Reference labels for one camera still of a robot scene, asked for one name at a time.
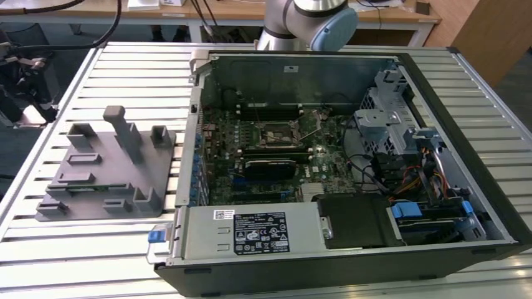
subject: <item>desk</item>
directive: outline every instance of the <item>desk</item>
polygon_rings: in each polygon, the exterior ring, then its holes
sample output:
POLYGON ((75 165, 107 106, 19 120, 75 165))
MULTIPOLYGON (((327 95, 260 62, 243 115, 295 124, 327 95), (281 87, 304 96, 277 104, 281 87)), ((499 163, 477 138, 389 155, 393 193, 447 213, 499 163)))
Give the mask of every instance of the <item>desk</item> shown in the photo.
MULTIPOLYGON (((5 0, 0 9, 35 8, 57 5, 67 0, 5 0)), ((263 26, 264 4, 247 3, 235 0, 208 0, 217 23, 221 26, 263 26)), ((415 0, 407 0, 407 6, 412 7, 415 0)), ((5 16, 4 22, 41 22, 60 24, 111 24, 116 9, 115 0, 87 0, 80 5, 67 10, 29 16, 5 16)), ((379 29, 379 14, 376 11, 359 13, 359 29, 379 29)), ((425 43, 432 27, 440 22, 440 17, 433 13, 429 16, 408 12, 400 8, 381 9, 381 29, 409 30, 416 33, 409 41, 409 46, 420 47, 425 43)), ((161 6, 156 11, 124 11, 121 24, 144 25, 187 25, 191 30, 192 42, 201 42, 201 20, 187 1, 183 7, 161 6)))

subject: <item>yellow wire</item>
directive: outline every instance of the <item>yellow wire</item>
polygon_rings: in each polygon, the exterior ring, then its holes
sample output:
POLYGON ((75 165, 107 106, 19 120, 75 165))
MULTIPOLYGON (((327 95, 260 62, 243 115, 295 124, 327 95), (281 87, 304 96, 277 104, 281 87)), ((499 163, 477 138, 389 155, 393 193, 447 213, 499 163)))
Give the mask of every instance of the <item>yellow wire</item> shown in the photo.
POLYGON ((400 194, 405 192, 409 188, 412 188, 420 181, 420 178, 416 178, 407 186, 404 186, 399 191, 396 191, 396 194, 400 194))
POLYGON ((433 173, 435 176, 437 176, 441 180, 441 188, 443 188, 443 197, 447 199, 447 180, 443 178, 441 174, 433 173))

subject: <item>metal bracket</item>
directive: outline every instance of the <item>metal bracket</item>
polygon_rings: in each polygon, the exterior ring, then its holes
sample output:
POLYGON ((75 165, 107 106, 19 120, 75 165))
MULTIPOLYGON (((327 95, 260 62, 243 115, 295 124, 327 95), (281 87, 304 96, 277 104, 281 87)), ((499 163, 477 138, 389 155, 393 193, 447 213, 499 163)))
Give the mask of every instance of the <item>metal bracket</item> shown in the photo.
POLYGON ((191 53, 191 73, 195 75, 197 70, 209 62, 209 51, 208 50, 195 50, 191 53))

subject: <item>aluminum table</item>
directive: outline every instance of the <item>aluminum table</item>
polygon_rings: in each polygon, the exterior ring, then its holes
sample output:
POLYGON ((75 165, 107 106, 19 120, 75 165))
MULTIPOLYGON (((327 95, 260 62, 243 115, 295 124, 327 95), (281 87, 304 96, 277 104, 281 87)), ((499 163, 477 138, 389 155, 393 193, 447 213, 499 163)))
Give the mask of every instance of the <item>aluminum table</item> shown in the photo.
MULTIPOLYGON (((189 105, 193 49, 251 50, 235 44, 112 42, 89 51, 61 101, 56 123, 43 131, 0 203, 0 297, 181 298, 147 263, 147 233, 173 218, 183 130, 189 105), (108 105, 127 108, 139 130, 177 131, 167 203, 159 218, 37 222, 35 208, 55 176, 72 123, 112 130, 108 105)), ((493 177, 532 226, 532 135, 460 54, 447 49, 347 47, 347 51, 408 52, 468 137, 493 177)), ((429 123, 420 103, 420 114, 429 123)), ((531 298, 532 250, 480 263, 445 278, 376 283, 233 298, 531 298)))

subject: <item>white sticker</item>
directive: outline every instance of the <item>white sticker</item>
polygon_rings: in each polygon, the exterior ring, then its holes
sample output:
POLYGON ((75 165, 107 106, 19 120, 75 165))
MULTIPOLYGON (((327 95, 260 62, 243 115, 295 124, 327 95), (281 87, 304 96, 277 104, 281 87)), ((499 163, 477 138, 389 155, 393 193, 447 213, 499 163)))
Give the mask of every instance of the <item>white sticker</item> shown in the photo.
POLYGON ((233 215, 235 215, 235 210, 215 210, 213 219, 215 220, 232 219, 233 215))
POLYGON ((163 17, 184 17, 184 14, 163 14, 163 17))
POLYGON ((287 65, 284 67, 284 72, 285 73, 297 73, 299 72, 299 67, 296 65, 287 65))

